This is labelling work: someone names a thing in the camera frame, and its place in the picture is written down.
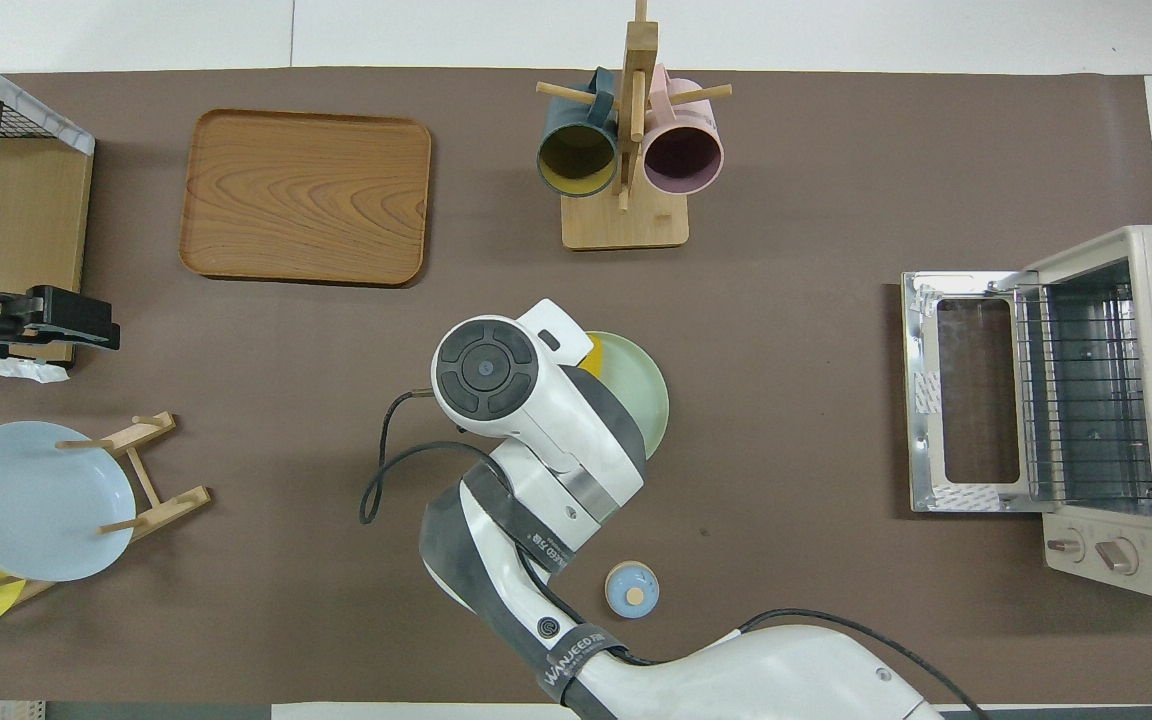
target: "toaster oven door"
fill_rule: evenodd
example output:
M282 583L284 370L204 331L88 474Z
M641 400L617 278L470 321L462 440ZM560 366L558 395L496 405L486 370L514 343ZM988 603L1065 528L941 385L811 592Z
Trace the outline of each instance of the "toaster oven door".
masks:
M1023 272L901 275L910 505L917 511L1049 511L1025 457Z

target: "blue mug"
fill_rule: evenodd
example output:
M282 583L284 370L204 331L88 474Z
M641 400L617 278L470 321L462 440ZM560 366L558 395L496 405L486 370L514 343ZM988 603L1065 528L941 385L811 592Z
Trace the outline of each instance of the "blue mug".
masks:
M616 176L617 118L612 108L612 70L598 68L589 85L573 88L594 96L591 105L566 97L550 100L536 169L552 190L568 197L601 191Z

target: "pink mug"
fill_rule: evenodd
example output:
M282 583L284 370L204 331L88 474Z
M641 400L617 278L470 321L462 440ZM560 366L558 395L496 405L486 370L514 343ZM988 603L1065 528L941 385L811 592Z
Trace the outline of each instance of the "pink mug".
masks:
M658 65L643 120L643 169L652 187L669 195L691 195L714 182L723 168L714 106L708 100L670 105L669 96L700 90L690 79L672 78Z

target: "mug handle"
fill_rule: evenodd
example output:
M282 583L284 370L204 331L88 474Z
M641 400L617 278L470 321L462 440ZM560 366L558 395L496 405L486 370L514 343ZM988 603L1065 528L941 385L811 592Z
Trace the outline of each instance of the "mug handle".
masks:
M647 91L647 99L652 103L653 113L662 119L660 122L672 123L677 119L669 104L669 74L664 71L664 65L658 65L652 70L652 90Z
M616 99L612 94L612 70L602 67L596 69L594 77L590 78L589 91L594 94L594 104L589 106L586 115L590 124L602 127L607 122L607 115L612 113L612 101Z

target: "white floor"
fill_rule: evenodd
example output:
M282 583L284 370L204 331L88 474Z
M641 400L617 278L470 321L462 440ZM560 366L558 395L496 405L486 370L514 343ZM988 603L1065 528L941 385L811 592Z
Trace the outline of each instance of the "white floor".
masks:
M0 0L0 73L621 65L630 0ZM1152 76L1152 1L655 0L677 68ZM1152 129L1152 77L1147 77ZM1071 242L1084 238L1070 238ZM280 720L571 717L547 706L275 707Z

